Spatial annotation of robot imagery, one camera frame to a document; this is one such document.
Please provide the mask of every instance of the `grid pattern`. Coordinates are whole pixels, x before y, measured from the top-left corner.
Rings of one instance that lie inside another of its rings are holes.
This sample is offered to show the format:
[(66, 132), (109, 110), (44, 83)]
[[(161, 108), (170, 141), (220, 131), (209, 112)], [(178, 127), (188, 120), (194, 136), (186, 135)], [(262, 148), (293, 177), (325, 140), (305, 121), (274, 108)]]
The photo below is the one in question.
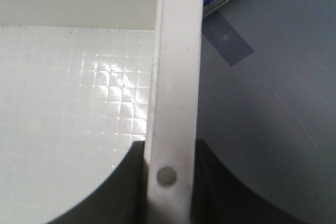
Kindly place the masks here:
[(42, 223), (145, 140), (154, 34), (0, 28), (0, 222)]

